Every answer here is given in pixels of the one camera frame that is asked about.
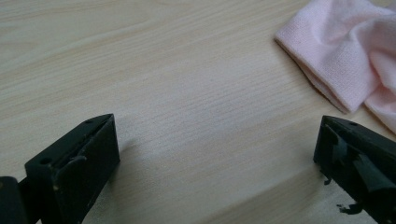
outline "wooden table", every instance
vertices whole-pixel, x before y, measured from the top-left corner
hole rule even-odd
[[[121,164],[84,224],[374,223],[323,186],[320,119],[394,135],[339,112],[273,40],[307,2],[1,1],[0,175],[114,113]]]

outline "light wood surface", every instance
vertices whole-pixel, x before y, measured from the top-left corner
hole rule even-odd
[[[114,113],[121,164],[89,223],[374,223],[312,162],[344,115],[273,40],[306,0],[0,1],[0,175]],[[385,5],[388,1],[377,1]]]

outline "black plastic part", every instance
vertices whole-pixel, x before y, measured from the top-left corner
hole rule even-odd
[[[0,223],[29,223],[20,194],[18,181],[11,176],[0,177]]]
[[[324,116],[314,162],[378,223],[396,223],[396,143],[355,122]]]
[[[119,162],[114,116],[82,122],[29,160],[21,183],[1,177],[0,223],[81,223]]]

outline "pink towel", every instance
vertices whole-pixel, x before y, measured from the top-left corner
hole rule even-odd
[[[338,109],[365,102],[396,133],[396,0],[313,0],[276,41]]]

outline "wood grain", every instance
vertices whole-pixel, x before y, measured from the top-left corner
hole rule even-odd
[[[273,40],[307,2],[0,1],[0,175],[114,113],[121,164],[84,223],[374,223],[322,186],[318,126],[394,135],[336,110]]]

